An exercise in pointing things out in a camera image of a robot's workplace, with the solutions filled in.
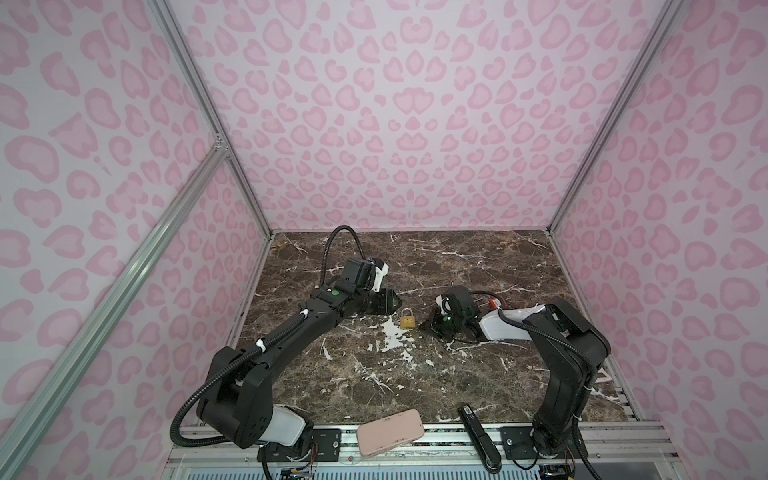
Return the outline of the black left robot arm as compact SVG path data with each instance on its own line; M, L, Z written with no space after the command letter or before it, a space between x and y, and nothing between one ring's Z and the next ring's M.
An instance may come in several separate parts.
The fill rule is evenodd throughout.
M301 458L311 449L313 423L274 403L273 384L312 342L355 315L391 315L402 301L382 286L389 265L352 258L341 275L310 293L298 310L247 349L224 347L213 357L204 384L178 412L175 445L199 448L233 443L282 447Z

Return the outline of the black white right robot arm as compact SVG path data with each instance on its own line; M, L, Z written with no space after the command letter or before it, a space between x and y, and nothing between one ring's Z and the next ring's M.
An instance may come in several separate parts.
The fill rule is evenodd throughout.
M611 353L607 338L568 301L512 309L497 293L451 287L435 298L419 329L451 343L531 341L549 371L544 400L532 419L529 444L538 458L554 458L576 445L599 370Z

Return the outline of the brass padlock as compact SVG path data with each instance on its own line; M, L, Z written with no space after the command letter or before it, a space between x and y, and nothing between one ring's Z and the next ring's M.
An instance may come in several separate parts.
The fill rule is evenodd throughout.
M399 316L399 327L402 330L416 328L416 318L411 308L403 308Z

